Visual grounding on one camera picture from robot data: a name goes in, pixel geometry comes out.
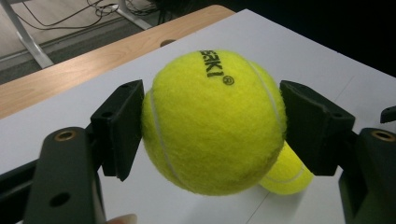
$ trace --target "printed logo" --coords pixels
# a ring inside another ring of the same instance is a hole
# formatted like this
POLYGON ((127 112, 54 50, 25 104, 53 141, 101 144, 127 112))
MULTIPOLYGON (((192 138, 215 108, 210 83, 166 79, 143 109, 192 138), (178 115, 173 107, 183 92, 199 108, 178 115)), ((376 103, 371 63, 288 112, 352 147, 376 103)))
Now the printed logo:
POLYGON ((204 64, 206 65, 207 77, 223 77, 223 83, 226 85, 233 85, 233 77, 224 76, 222 70, 221 60, 219 55, 214 50, 201 50, 204 64))

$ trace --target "tennis ball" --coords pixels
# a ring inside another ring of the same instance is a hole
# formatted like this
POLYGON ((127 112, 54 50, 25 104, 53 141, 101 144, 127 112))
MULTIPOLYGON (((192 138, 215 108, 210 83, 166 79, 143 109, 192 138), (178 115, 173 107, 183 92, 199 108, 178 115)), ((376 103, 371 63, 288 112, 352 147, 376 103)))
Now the tennis ball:
POLYGON ((308 187, 313 177, 314 175, 285 142, 276 163, 260 184, 273 193, 288 195, 308 187))
POLYGON ((174 59, 143 102, 149 158, 168 180, 198 194, 227 195, 257 185, 276 161, 285 129, 273 79, 227 50, 174 59))

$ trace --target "floor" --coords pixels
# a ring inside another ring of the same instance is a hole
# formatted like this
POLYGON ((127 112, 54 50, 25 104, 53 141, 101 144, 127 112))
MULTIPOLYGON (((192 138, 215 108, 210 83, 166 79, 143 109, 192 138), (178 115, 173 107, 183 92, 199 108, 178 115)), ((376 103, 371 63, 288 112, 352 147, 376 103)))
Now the floor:
MULTIPOLYGON (((86 7, 76 16, 53 26, 80 27, 88 26, 100 19, 95 14, 96 8, 90 7, 89 2, 93 2, 93 0, 32 0, 25 2, 25 5, 43 24, 54 23, 86 7)), ((118 0, 103 0, 97 7, 117 3, 118 0)), ((139 9, 149 6, 147 0, 133 0, 132 3, 134 7, 139 9)), ((12 7, 17 14, 34 26, 48 28, 40 25, 25 5, 17 3, 13 4, 12 7)), ((141 18, 154 26, 158 22, 158 12, 141 18)), ((39 65, 19 40, 15 27, 2 7, 0 7, 0 21, 0 30, 2 31, 0 33, 0 84, 40 70, 39 65)), ((37 30, 24 22, 23 25, 54 63, 68 60, 143 31, 117 13, 106 15, 95 25, 84 29, 37 30)))

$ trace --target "wooden surface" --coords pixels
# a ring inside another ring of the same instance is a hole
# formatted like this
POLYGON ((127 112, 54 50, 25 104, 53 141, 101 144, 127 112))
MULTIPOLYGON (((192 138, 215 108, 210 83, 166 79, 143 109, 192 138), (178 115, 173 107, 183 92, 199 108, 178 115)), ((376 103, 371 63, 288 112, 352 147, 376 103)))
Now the wooden surface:
POLYGON ((0 86, 0 119, 233 15, 212 6, 0 86))

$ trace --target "screw hole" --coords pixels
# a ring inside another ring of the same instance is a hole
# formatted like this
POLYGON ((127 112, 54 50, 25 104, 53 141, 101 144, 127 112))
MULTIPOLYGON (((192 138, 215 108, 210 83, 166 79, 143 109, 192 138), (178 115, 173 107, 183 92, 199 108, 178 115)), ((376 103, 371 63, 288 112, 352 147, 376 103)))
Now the screw hole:
POLYGON ((74 138, 76 136, 76 134, 77 133, 75 131, 64 131, 64 132, 56 134, 55 140, 58 142, 67 141, 67 140, 74 138))
POLYGON ((70 194, 67 192, 60 193, 49 201, 51 207, 59 207, 67 203, 70 199, 70 194))
POLYGON ((394 135, 391 135, 389 133, 386 132, 382 132, 382 131, 373 131, 372 135, 382 141, 386 141, 386 142, 394 142, 396 141, 396 137, 394 135))

